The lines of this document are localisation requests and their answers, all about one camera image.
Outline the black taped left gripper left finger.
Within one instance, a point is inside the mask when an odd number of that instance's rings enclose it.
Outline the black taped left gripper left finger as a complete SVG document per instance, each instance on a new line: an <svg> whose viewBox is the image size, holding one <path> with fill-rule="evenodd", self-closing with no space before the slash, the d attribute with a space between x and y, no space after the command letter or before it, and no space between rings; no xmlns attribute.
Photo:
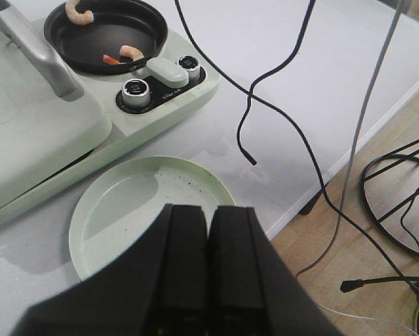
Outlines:
<svg viewBox="0 0 419 336"><path fill-rule="evenodd" d="M204 335L207 226L198 206L175 205L161 277L157 335Z"/></svg>

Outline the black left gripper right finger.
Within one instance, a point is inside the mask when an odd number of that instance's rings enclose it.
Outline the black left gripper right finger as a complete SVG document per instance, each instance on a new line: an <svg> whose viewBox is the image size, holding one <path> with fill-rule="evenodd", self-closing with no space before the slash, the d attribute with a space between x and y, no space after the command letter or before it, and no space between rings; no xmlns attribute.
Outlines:
<svg viewBox="0 0 419 336"><path fill-rule="evenodd" d="M266 309L245 208L221 206L214 212L208 253L209 334L265 335Z"/></svg>

